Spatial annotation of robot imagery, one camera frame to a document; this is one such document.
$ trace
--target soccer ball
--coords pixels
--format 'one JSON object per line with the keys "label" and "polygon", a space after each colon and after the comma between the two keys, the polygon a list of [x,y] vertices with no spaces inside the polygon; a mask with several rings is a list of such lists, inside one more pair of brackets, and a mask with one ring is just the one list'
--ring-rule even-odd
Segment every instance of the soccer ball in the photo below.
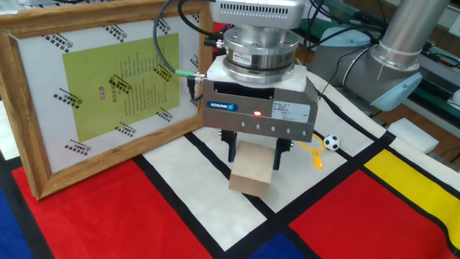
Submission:
{"label": "soccer ball", "polygon": [[340,139],[337,136],[327,135],[323,143],[324,147],[329,151],[337,151],[340,148]]}

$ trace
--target red square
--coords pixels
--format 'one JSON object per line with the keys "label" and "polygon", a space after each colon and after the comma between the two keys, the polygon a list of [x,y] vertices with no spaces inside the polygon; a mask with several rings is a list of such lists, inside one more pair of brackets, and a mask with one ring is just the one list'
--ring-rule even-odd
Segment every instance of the red square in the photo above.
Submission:
{"label": "red square", "polygon": [[36,201],[13,172],[56,258],[210,258],[132,161]]}
{"label": "red square", "polygon": [[321,258],[451,259],[441,228],[357,171],[290,226]]}

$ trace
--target gray robot arm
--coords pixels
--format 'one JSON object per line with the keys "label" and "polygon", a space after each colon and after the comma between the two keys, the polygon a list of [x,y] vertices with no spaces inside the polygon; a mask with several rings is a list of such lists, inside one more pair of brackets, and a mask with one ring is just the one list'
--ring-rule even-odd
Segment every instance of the gray robot arm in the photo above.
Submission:
{"label": "gray robot arm", "polygon": [[309,70],[382,111],[392,110],[421,82],[417,57],[448,4],[402,0],[378,45],[368,47],[370,41],[361,32],[343,33],[318,47]]}

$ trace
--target green cable connector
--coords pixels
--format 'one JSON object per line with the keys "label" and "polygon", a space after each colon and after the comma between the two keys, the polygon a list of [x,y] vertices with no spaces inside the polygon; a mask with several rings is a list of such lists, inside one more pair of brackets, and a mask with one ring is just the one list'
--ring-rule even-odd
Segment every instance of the green cable connector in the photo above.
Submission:
{"label": "green cable connector", "polygon": [[188,77],[188,76],[195,77],[195,72],[193,72],[193,71],[184,71],[184,70],[181,70],[181,69],[176,69],[175,74],[178,75],[178,76],[183,76],[183,77]]}

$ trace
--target wooden picture frame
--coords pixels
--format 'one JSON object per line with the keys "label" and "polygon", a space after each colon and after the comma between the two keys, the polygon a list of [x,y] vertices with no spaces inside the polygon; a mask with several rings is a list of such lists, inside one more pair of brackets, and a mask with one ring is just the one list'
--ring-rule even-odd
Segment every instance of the wooden picture frame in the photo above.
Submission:
{"label": "wooden picture frame", "polygon": [[[202,106],[198,104],[198,115],[194,117],[139,137],[52,174],[17,39],[155,19],[164,2],[163,0],[118,0],[21,10],[16,15],[0,16],[2,30],[0,32],[0,95],[11,122],[32,194],[36,199],[49,196],[136,155],[164,145],[186,132],[202,127]],[[213,30],[207,2],[197,1],[187,4],[184,6],[184,13],[200,14],[200,27],[207,31]],[[172,2],[163,13],[163,17],[175,16],[178,16],[176,1]],[[199,39],[198,69],[200,72],[206,72],[212,63],[212,48],[204,46],[203,35],[200,35]]]}

